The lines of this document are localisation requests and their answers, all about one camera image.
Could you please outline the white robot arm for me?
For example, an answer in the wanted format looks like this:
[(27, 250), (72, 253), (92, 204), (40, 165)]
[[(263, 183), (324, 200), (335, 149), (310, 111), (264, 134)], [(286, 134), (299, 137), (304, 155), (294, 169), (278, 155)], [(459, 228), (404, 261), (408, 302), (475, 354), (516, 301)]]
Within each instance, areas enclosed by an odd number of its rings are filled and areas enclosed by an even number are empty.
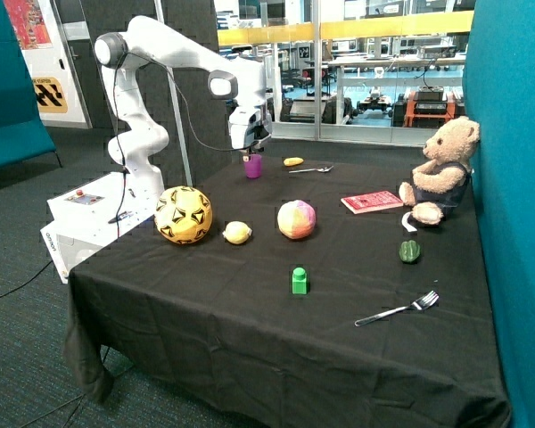
[(128, 171), (128, 182), (139, 201), (156, 201), (164, 190), (161, 171), (149, 162), (151, 155), (169, 143), (169, 134), (145, 108), (136, 81), (137, 70), (152, 62), (170, 68), (206, 70), (208, 88), (220, 100), (236, 101), (228, 119), (233, 149), (251, 151), (272, 132), (267, 107), (266, 72), (261, 62), (242, 57), (228, 60), (167, 25), (136, 16), (124, 32), (101, 35), (95, 41), (106, 94), (113, 113), (129, 130), (112, 138), (111, 157)]

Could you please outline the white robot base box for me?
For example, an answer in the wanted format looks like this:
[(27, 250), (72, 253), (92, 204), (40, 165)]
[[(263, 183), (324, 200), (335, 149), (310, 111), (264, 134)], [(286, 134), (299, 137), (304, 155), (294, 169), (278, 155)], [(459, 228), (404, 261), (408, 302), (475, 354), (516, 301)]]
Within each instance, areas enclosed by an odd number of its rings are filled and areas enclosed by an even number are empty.
[(41, 235), (61, 281), (102, 248), (150, 218), (161, 174), (112, 172), (47, 201), (53, 221)]

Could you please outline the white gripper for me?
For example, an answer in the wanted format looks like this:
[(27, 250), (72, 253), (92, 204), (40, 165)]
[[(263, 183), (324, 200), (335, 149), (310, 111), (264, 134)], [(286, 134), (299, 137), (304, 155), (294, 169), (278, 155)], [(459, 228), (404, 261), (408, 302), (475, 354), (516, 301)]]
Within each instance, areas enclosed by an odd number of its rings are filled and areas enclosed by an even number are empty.
[[(238, 106), (228, 118), (228, 130), (232, 148), (238, 151), (249, 151), (253, 147), (260, 148), (272, 135), (272, 118), (265, 105)], [(243, 155), (243, 161), (251, 161), (252, 152)]]

